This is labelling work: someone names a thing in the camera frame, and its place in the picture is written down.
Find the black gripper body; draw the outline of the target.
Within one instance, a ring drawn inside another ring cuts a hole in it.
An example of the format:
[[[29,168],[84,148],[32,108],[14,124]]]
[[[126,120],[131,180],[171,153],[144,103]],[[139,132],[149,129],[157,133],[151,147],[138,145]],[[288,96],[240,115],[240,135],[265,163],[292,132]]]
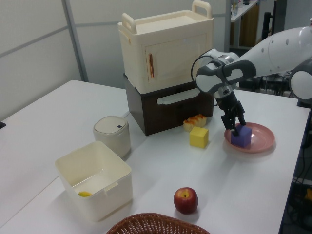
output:
[[[220,87],[214,93],[214,98],[219,108],[224,111],[224,115],[232,117],[235,121],[239,115],[245,113],[241,102],[236,98],[232,85]]]

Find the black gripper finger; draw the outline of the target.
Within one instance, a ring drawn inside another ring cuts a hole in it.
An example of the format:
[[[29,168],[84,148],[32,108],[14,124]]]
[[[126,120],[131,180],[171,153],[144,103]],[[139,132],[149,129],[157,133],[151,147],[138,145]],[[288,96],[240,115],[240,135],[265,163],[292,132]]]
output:
[[[229,117],[227,115],[223,115],[221,117],[222,122],[226,128],[226,130],[234,131],[235,130],[235,119]]]
[[[238,118],[239,123],[234,126],[234,130],[233,130],[234,136],[239,136],[243,127],[246,125],[246,121],[244,119],[243,114],[239,115],[237,118]]]

